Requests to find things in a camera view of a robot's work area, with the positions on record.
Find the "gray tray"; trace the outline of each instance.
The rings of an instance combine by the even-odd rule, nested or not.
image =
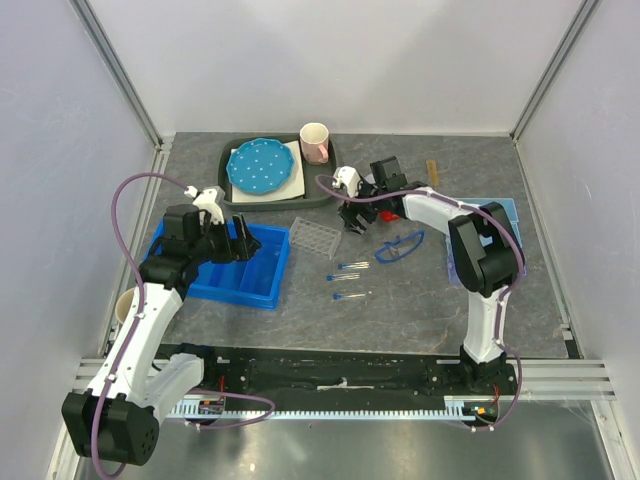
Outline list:
[[[304,195],[302,197],[290,198],[288,200],[279,200],[277,202],[256,202],[256,203],[233,203],[231,182],[227,175],[227,163],[231,157],[231,150],[238,148],[244,142],[253,140],[254,138],[275,138],[282,143],[293,142],[298,140],[297,133],[285,133],[281,135],[257,135],[247,138],[239,138],[227,143],[222,150],[220,163],[218,165],[218,185],[225,192],[222,204],[230,210],[241,210],[243,212],[259,212],[267,210],[294,210],[298,208],[313,208],[329,203],[332,199],[331,195],[320,190],[315,182],[315,176],[319,174],[333,175],[338,166],[333,143],[329,140],[329,161],[323,165],[311,165],[302,159],[302,172],[304,174]]]

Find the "white wall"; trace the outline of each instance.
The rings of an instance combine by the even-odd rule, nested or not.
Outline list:
[[[41,480],[122,261],[111,194],[153,149],[68,1],[4,5],[0,71],[0,477]]]
[[[510,131],[580,0],[91,0],[163,134]]]
[[[521,142],[581,344],[605,360],[636,445],[639,18],[634,0],[601,2]]]

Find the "test tube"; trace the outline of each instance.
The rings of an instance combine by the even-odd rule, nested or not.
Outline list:
[[[369,262],[341,263],[338,265],[338,270],[347,270],[351,268],[369,268]]]
[[[359,273],[334,273],[333,275],[327,275],[327,280],[332,282],[334,280],[353,280],[360,278]]]
[[[343,298],[360,298],[360,297],[366,297],[366,296],[367,296],[366,293],[334,293],[333,299],[342,300]]]

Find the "blue plate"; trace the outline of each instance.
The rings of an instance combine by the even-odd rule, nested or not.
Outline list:
[[[256,138],[231,154],[227,174],[245,193],[264,195],[280,188],[293,172],[293,154],[278,140]]]

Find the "metal floor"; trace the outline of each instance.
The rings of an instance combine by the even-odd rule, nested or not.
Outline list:
[[[77,480],[98,480],[91,461]],[[108,471],[115,466],[107,465]],[[521,403],[493,433],[429,421],[274,420],[198,433],[163,425],[121,480],[612,479],[589,403]]]

